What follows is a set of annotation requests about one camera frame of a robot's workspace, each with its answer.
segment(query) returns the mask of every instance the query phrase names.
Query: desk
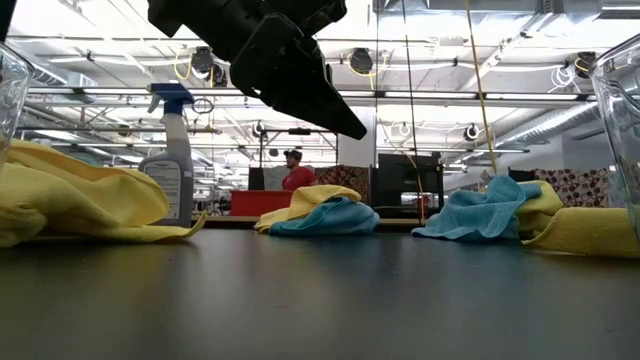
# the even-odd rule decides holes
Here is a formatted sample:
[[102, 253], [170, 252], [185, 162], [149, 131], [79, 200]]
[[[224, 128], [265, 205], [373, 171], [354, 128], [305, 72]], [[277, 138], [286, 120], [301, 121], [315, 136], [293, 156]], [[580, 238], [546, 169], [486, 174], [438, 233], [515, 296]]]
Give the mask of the desk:
[[2, 358], [638, 359], [640, 263], [204, 230], [0, 251]]
[[[200, 219], [194, 215], [193, 221]], [[249, 228], [260, 221], [259, 216], [208, 216], [206, 227]], [[418, 219], [380, 219], [380, 227], [415, 227]]]

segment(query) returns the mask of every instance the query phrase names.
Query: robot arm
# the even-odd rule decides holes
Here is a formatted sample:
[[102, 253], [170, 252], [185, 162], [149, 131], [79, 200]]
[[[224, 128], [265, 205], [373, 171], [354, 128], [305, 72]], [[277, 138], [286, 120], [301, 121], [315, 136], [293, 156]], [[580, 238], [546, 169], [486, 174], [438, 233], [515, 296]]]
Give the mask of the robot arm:
[[231, 63], [231, 80], [245, 95], [355, 139], [366, 135], [312, 38], [344, 17], [345, 0], [148, 1], [153, 25], [167, 36], [191, 29]]

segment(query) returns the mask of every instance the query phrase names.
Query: blue cloth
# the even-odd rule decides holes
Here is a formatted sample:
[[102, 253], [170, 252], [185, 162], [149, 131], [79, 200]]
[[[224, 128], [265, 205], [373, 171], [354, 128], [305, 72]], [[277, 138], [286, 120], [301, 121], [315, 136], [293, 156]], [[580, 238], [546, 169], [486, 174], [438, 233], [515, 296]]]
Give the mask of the blue cloth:
[[380, 222], [369, 206], [343, 196], [336, 196], [316, 206], [304, 218], [277, 222], [269, 235], [326, 236], [370, 234]]
[[518, 184], [505, 175], [489, 183], [487, 193], [456, 191], [440, 214], [432, 216], [414, 236], [486, 243], [519, 240], [516, 211], [528, 199], [542, 193], [538, 184]]

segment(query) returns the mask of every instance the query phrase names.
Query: yellow cable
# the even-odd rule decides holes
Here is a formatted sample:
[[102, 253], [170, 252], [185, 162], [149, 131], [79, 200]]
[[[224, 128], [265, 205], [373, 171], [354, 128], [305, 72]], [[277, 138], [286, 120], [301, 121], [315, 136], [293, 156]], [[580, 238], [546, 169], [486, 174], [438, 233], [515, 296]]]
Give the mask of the yellow cable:
[[589, 73], [589, 69], [583, 68], [582, 66], [578, 65], [578, 61], [580, 61], [582, 59], [577, 58], [576, 61], [573, 62], [573, 64], [576, 66], [577, 69], [582, 70], [584, 72], [586, 72], [587, 74]]
[[395, 145], [393, 145], [393, 142], [391, 142], [391, 139], [389, 138], [389, 134], [387, 134], [387, 129], [384, 127], [384, 124], [382, 124], [382, 122], [380, 121], [380, 118], [377, 118], [378, 120], [378, 124], [382, 125], [382, 132], [384, 132], [384, 136], [387, 138], [387, 141], [389, 142], [389, 145], [391, 145], [391, 147], [403, 154], [404, 156], [406, 156], [409, 161], [411, 161], [411, 164], [413, 165], [414, 169], [416, 169], [416, 174], [418, 175], [418, 189], [420, 190], [420, 196], [419, 196], [419, 201], [420, 201], [420, 223], [422, 225], [426, 224], [426, 220], [424, 217], [424, 200], [422, 199], [422, 194], [424, 193], [424, 190], [422, 190], [422, 180], [420, 180], [420, 170], [418, 170], [418, 165], [416, 165], [416, 163], [413, 161], [413, 159], [411, 158], [411, 156], [409, 156], [409, 154], [407, 154], [404, 151], [398, 150]]
[[493, 153], [493, 142], [491, 132], [489, 131], [489, 123], [487, 122], [487, 110], [484, 104], [484, 94], [482, 92], [482, 82], [480, 77], [480, 69], [478, 67], [478, 53], [476, 51], [476, 41], [473, 38], [473, 21], [471, 20], [471, 0], [467, 0], [467, 20], [469, 21], [469, 36], [471, 37], [471, 49], [473, 50], [473, 65], [476, 69], [476, 79], [478, 82], [478, 93], [480, 94], [480, 107], [482, 108], [482, 121], [487, 136], [487, 146], [489, 146], [489, 156], [491, 157], [491, 167], [493, 173], [498, 175], [498, 166], [496, 165], [496, 156]]
[[213, 87], [215, 86], [215, 83], [213, 82], [213, 75], [215, 74], [215, 68], [213, 66], [211, 66], [211, 69], [209, 69], [209, 87], [213, 89]]
[[420, 224], [424, 225], [425, 224], [425, 221], [424, 221], [424, 198], [423, 198], [424, 191], [422, 190], [422, 180], [420, 180], [420, 170], [418, 169], [418, 165], [416, 165], [415, 161], [413, 161], [411, 156], [409, 156], [406, 153], [403, 153], [403, 154], [409, 159], [409, 161], [411, 161], [411, 164], [413, 164], [413, 167], [416, 169], [416, 174], [418, 174], [418, 188], [420, 189], [420, 196], [418, 198], [418, 204], [420, 206]]
[[189, 63], [187, 64], [187, 75], [183, 76], [182, 74], [180, 74], [180, 71], [178, 71], [178, 56], [180, 55], [179, 52], [176, 52], [176, 60], [173, 62], [173, 72], [176, 73], [176, 76], [179, 79], [182, 80], [187, 80], [189, 78], [189, 76], [191, 76], [191, 61], [193, 60], [193, 54], [189, 55]]

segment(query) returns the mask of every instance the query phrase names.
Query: microfiber towel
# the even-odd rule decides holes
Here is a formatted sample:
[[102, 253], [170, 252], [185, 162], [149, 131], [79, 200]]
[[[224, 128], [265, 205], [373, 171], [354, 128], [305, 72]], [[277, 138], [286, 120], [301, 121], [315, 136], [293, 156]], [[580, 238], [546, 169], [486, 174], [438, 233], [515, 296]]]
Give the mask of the microfiber towel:
[[14, 140], [0, 171], [0, 247], [43, 231], [93, 239], [151, 242], [191, 236], [193, 229], [145, 226], [165, 216], [168, 200], [147, 175], [96, 167], [35, 143]]
[[307, 216], [316, 206], [336, 196], [344, 196], [353, 201], [360, 201], [356, 191], [337, 185], [317, 185], [296, 189], [291, 196], [288, 208], [279, 209], [260, 217], [254, 228], [261, 233], [268, 233], [269, 228], [277, 222], [288, 221]]
[[640, 258], [640, 246], [625, 209], [564, 208], [526, 246], [588, 256]]
[[412, 234], [475, 243], [519, 240], [516, 211], [525, 201], [540, 194], [539, 184], [518, 184], [508, 176], [499, 175], [491, 180], [486, 194], [453, 193], [440, 214], [432, 216], [426, 227], [414, 229]]
[[333, 197], [316, 206], [304, 218], [277, 222], [269, 235], [313, 237], [371, 234], [380, 216], [369, 206], [344, 196]]
[[564, 207], [553, 187], [546, 181], [532, 181], [521, 184], [538, 184], [542, 193], [527, 200], [516, 212], [520, 223], [518, 231], [521, 240], [530, 240], [540, 235], [549, 226], [551, 219]]
[[640, 246], [625, 209], [563, 208], [553, 188], [517, 212], [522, 244], [553, 252], [640, 258]]

